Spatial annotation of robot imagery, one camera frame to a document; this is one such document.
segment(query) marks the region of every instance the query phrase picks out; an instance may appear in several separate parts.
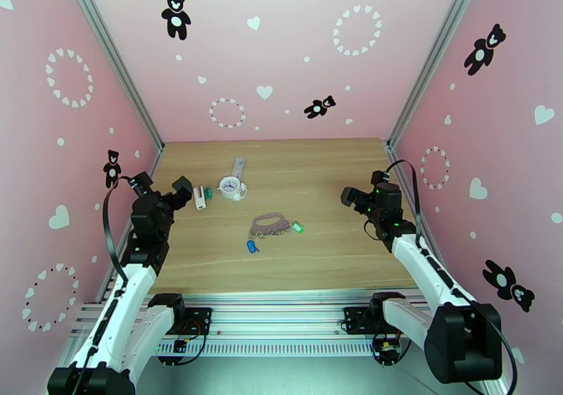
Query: pink wall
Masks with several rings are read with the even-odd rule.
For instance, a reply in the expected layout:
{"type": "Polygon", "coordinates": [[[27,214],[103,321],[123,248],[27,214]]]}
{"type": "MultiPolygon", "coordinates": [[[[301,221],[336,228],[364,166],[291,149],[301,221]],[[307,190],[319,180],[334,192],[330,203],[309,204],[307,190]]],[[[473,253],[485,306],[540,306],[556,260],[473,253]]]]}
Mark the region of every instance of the pink wall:
{"type": "MultiPolygon", "coordinates": [[[[43,395],[80,304],[95,301],[108,270],[95,209],[108,149],[134,175],[156,148],[76,0],[0,0],[0,25],[1,392],[43,395]]],[[[117,240],[133,196],[112,195],[117,240]]]]}
{"type": "Polygon", "coordinates": [[[167,0],[96,3],[175,142],[386,137],[451,1],[185,0],[184,40],[167,33],[167,0]],[[325,115],[304,114],[329,95],[325,115]]]}
{"type": "Polygon", "coordinates": [[[501,313],[518,394],[563,393],[562,15],[563,0],[472,0],[398,147],[424,170],[424,214],[448,269],[501,313]],[[474,42],[496,23],[505,41],[468,75],[474,42]],[[487,260],[512,269],[512,280],[491,275],[508,299],[485,279],[487,260]]]}

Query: ruler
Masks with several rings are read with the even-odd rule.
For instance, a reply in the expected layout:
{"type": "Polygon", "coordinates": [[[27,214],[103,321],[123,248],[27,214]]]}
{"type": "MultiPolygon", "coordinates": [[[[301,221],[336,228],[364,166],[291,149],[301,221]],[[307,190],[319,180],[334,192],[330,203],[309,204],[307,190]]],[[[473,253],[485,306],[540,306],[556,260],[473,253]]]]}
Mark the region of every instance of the ruler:
{"type": "Polygon", "coordinates": [[[237,157],[234,159],[233,171],[231,176],[237,177],[239,180],[242,178],[242,172],[244,170],[244,163],[246,159],[244,157],[237,157]]]}

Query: black teddy bear sticker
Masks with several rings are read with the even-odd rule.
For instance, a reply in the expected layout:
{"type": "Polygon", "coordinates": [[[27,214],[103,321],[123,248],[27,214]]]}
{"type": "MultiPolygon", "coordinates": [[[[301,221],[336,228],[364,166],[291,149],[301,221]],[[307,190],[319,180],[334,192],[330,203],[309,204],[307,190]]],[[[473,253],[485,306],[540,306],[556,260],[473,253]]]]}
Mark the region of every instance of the black teddy bear sticker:
{"type": "Polygon", "coordinates": [[[536,295],[529,289],[516,283],[516,276],[510,267],[504,270],[494,261],[487,260],[485,264],[489,268],[483,270],[486,281],[497,289],[497,295],[503,300],[516,301],[524,312],[530,311],[532,300],[536,295]]]}
{"type": "Polygon", "coordinates": [[[119,174],[121,173],[121,166],[118,163],[119,153],[114,150],[108,150],[108,162],[103,167],[103,171],[106,173],[106,187],[111,188],[114,184],[117,184],[119,174]]]}
{"type": "Polygon", "coordinates": [[[332,99],[332,95],[329,95],[324,101],[315,99],[312,102],[312,105],[305,108],[303,112],[307,114],[307,118],[315,118],[318,115],[325,115],[327,113],[327,109],[335,105],[336,102],[332,99]]]}
{"type": "Polygon", "coordinates": [[[168,8],[162,12],[163,19],[168,20],[168,35],[176,37],[176,32],[180,39],[186,39],[188,30],[186,25],[191,25],[191,20],[187,13],[183,11],[185,0],[167,0],[168,8]]]}
{"type": "Polygon", "coordinates": [[[467,71],[467,74],[475,74],[479,71],[483,64],[488,66],[493,60],[493,54],[495,53],[493,49],[505,39],[506,34],[502,31],[502,28],[498,23],[493,27],[493,30],[489,32],[486,39],[478,39],[474,44],[475,50],[471,52],[463,64],[465,68],[471,66],[469,71],[467,71]]]}

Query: clock face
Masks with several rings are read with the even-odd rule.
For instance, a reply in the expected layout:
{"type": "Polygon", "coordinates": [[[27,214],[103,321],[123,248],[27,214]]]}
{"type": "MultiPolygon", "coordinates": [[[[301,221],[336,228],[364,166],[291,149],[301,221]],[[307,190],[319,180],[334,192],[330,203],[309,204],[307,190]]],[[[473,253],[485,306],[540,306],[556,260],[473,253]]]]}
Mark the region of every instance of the clock face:
{"type": "Polygon", "coordinates": [[[239,181],[235,177],[228,177],[221,181],[220,187],[224,192],[234,192],[239,188],[239,181]]]}

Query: blue key fob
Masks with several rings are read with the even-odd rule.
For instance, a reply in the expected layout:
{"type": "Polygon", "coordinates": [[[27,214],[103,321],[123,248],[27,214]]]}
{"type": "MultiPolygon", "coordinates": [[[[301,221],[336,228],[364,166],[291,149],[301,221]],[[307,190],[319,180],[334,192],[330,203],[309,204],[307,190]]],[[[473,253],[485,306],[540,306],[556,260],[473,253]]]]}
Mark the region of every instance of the blue key fob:
{"type": "Polygon", "coordinates": [[[246,242],[246,246],[248,247],[248,252],[250,253],[260,252],[260,249],[256,248],[256,244],[253,240],[246,242]]]}

